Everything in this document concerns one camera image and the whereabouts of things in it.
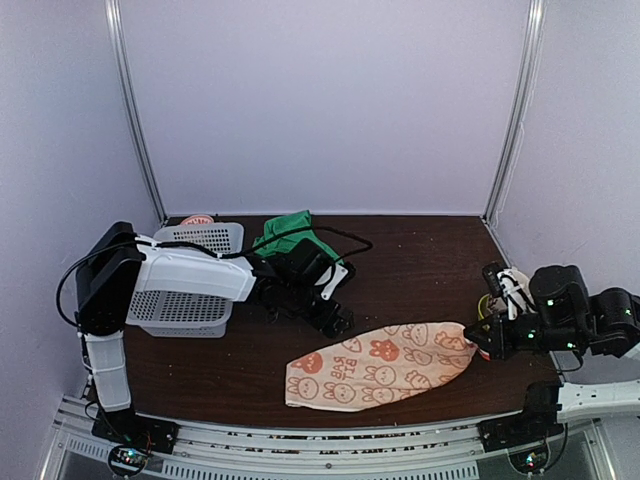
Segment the orange bunny pattern towel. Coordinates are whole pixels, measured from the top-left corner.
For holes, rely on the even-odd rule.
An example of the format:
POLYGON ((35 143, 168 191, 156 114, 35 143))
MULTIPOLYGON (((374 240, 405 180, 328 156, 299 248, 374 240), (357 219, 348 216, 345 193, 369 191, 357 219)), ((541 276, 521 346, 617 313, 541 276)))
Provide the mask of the orange bunny pattern towel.
POLYGON ((359 412, 444 386, 477 347, 455 322, 389 325, 299 357, 286 366, 285 405, 359 412))

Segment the green microfiber towel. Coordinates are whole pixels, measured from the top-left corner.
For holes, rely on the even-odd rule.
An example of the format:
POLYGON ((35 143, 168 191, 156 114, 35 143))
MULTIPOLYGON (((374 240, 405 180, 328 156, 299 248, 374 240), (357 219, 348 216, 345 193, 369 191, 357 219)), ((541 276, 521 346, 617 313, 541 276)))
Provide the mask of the green microfiber towel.
POLYGON ((286 254, 300 241, 309 240, 332 259, 337 260, 338 253, 320 240, 312 227, 312 215, 309 210, 272 218, 264 223, 263 234, 254 240, 253 247, 265 243, 265 246, 257 249, 255 253, 262 257, 286 254))

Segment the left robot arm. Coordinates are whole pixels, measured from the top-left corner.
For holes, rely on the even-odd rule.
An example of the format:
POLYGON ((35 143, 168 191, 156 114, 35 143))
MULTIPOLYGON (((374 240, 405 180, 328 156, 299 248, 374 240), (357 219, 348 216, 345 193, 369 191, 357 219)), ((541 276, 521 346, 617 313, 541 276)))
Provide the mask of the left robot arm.
POLYGON ((302 238, 288 253, 262 257, 245 249, 235 222, 164 227, 138 235, 117 222, 76 271, 81 332, 106 429, 123 444, 144 424, 132 413, 124 330, 154 337, 225 335, 236 303, 300 318, 327 338, 353 326, 352 312, 333 298, 354 270, 302 238))

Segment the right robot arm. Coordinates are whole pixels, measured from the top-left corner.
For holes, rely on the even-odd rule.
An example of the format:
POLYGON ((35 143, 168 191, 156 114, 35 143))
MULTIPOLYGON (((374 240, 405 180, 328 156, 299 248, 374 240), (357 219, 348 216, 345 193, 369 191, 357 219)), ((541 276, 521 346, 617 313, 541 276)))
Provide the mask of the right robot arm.
MULTIPOLYGON (((513 269, 491 263, 482 270, 490 295, 506 308, 464 330, 465 338, 491 360, 519 352, 570 352, 638 360, 639 298, 613 287, 588 292, 575 265, 537 269, 520 281, 513 269)), ((639 384, 601 385, 537 382, 530 385, 521 412, 488 422, 519 440, 535 440, 547 428, 575 420, 638 413, 639 384)))

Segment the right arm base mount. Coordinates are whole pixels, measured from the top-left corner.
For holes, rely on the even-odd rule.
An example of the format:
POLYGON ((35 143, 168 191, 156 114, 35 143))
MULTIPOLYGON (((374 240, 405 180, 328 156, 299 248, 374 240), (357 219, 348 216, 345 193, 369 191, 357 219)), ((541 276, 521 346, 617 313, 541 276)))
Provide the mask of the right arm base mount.
POLYGON ((568 427, 558 420, 559 391, 557 382, 535 382, 519 413, 479 422, 484 451, 508 450, 512 468, 529 478, 551 470, 568 443, 568 427))

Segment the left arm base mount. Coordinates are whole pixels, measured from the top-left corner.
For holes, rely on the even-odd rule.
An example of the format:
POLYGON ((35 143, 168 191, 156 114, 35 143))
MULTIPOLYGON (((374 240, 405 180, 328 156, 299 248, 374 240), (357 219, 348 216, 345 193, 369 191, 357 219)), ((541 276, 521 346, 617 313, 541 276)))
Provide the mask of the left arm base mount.
POLYGON ((93 423, 94 437, 114 443, 107 454, 107 466, 117 477, 140 474, 154 453, 171 454, 179 425, 172 421, 137 414, 132 408, 100 410, 93 423))

